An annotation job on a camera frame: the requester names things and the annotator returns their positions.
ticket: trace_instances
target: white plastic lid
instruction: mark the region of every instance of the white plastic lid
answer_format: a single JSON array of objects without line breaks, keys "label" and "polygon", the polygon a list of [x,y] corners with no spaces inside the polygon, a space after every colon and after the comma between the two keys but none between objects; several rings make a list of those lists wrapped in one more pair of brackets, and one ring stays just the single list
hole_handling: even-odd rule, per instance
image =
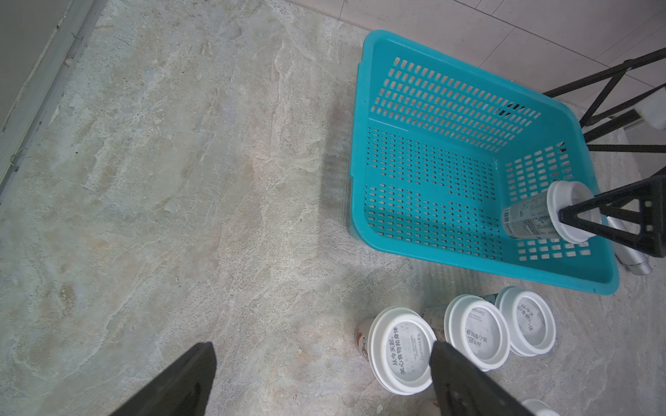
[{"label": "white plastic lid", "polygon": [[[550,184],[547,193],[548,214],[557,233],[572,244],[580,244],[596,234],[562,224],[558,212],[566,206],[592,199],[592,191],[582,182],[558,180]],[[601,212],[598,208],[578,214],[579,218],[601,224]]]},{"label": "white plastic lid", "polygon": [[411,309],[392,306],[381,311],[368,334],[372,373],[392,393],[420,393],[432,384],[430,352],[435,340],[432,328]]},{"label": "white plastic lid", "polygon": [[541,296],[509,286],[498,294],[495,305],[506,319],[514,353],[533,357],[553,348],[555,318]]},{"label": "white plastic lid", "polygon": [[523,397],[519,400],[527,410],[534,413],[535,416],[559,416],[559,413],[548,407],[543,401],[534,397]]},{"label": "white plastic lid", "polygon": [[482,371],[499,368],[509,356],[509,330],[500,311],[478,296],[460,295],[444,315],[446,341]]}]

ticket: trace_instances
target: yogurt cup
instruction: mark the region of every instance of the yogurt cup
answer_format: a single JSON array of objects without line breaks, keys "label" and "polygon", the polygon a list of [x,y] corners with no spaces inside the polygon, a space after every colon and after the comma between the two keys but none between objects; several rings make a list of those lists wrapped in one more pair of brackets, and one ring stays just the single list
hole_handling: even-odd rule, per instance
[{"label": "yogurt cup", "polygon": [[[562,224],[559,210],[593,197],[592,191],[582,182],[555,181],[547,192],[505,208],[501,215],[502,228],[512,238],[563,238],[572,244],[580,244],[596,234]],[[601,224],[598,208],[582,212],[579,217]]]},{"label": "yogurt cup", "polygon": [[534,413],[535,416],[559,416],[559,413],[548,407],[543,401],[534,397],[523,397],[519,400],[527,410]]},{"label": "yogurt cup", "polygon": [[501,367],[511,342],[506,320],[490,302],[460,295],[450,304],[428,308],[421,316],[439,341],[446,341],[482,371]]},{"label": "yogurt cup", "polygon": [[523,357],[545,354],[555,344],[555,318],[534,292],[508,286],[484,299],[495,304],[509,327],[511,350]]},{"label": "yogurt cup", "polygon": [[402,306],[362,320],[354,341],[377,381],[398,395],[420,393],[432,384],[430,353],[436,337],[418,313]]}]

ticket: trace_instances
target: white floor tile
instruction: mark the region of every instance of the white floor tile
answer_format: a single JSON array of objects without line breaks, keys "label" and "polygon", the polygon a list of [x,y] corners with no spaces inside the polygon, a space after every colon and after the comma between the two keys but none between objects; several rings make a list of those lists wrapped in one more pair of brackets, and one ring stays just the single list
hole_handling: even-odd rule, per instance
[{"label": "white floor tile", "polygon": [[[630,144],[666,144],[666,132],[655,130],[648,124],[641,124],[627,131]],[[638,171],[643,178],[649,178],[666,165],[663,153],[634,153]]]},{"label": "white floor tile", "polygon": [[604,65],[610,65],[620,55],[630,50],[632,47],[638,45],[654,32],[666,26],[666,9],[662,10],[652,19],[642,24],[638,29],[624,37],[620,42],[614,44],[606,52],[598,56],[595,61],[601,62]]},{"label": "white floor tile", "polygon": [[345,0],[341,20],[480,65],[513,27],[453,0]]},{"label": "white floor tile", "polygon": [[665,6],[664,0],[504,0],[493,16],[596,58]]},{"label": "white floor tile", "polygon": [[476,6],[476,9],[491,15],[495,13],[495,10],[501,5],[501,2],[502,0],[481,0]]},{"label": "white floor tile", "polygon": [[[595,91],[592,95],[587,97],[586,99],[582,100],[579,105],[584,107],[584,108],[589,108],[589,106],[594,103],[594,100],[597,98],[597,95],[599,92],[601,92],[603,86],[607,83],[608,81],[602,81],[597,84],[593,84],[598,87],[598,90]],[[651,90],[652,87],[650,87],[648,84],[642,83],[641,81],[637,81],[631,77],[624,76],[620,80],[620,82],[615,86],[615,88],[611,91],[611,94],[603,101],[603,104],[597,109],[596,113],[599,113],[601,111],[606,111],[609,108],[612,108],[618,104],[624,103],[626,100],[630,100],[633,97],[636,97],[639,94],[644,93],[645,91]]]},{"label": "white floor tile", "polygon": [[[606,69],[590,58],[518,28],[504,39],[481,68],[541,93]],[[590,85],[560,98],[577,104],[600,88]]]},{"label": "white floor tile", "polygon": [[460,3],[463,3],[464,5],[468,5],[470,7],[477,7],[481,0],[456,0],[456,1],[459,1]]},{"label": "white floor tile", "polygon": [[[611,66],[621,64],[627,59],[637,58],[662,48],[666,48],[666,26],[654,32],[638,45],[617,57],[611,62]],[[666,83],[666,59],[634,69],[629,74],[653,87]]]},{"label": "white floor tile", "polygon": [[289,0],[293,4],[306,7],[310,10],[318,11],[326,16],[340,17],[340,10],[344,0]]}]

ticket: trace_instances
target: paper cup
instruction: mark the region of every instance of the paper cup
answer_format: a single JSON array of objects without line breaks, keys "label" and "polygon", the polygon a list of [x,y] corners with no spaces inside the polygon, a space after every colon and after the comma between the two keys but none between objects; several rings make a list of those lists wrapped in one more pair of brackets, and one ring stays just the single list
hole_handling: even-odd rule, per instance
[{"label": "paper cup", "polygon": [[430,353],[436,337],[418,313],[402,306],[362,320],[354,334],[356,349],[388,391],[420,393],[432,384]]},{"label": "paper cup", "polygon": [[446,341],[482,371],[501,367],[509,356],[506,320],[491,303],[474,295],[460,295],[450,304],[421,314],[437,339]]},{"label": "paper cup", "polygon": [[[572,244],[579,244],[595,234],[562,224],[559,210],[593,197],[592,191],[582,182],[555,181],[550,184],[547,192],[505,208],[501,215],[502,227],[512,238],[563,238]],[[582,212],[579,217],[601,223],[598,208]]]}]

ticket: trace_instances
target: marble floor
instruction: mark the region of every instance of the marble floor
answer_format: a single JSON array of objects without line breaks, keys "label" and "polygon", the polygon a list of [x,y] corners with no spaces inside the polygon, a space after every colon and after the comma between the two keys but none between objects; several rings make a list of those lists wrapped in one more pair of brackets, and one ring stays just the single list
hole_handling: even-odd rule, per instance
[{"label": "marble floor", "polygon": [[[383,390],[356,323],[507,284],[559,325],[551,353],[489,373],[511,394],[666,407],[663,260],[602,297],[347,233],[366,34],[282,0],[109,0],[0,205],[0,415],[106,415],[198,341],[218,358],[208,415],[412,415],[434,392]],[[602,190],[638,178],[595,157]]]}]

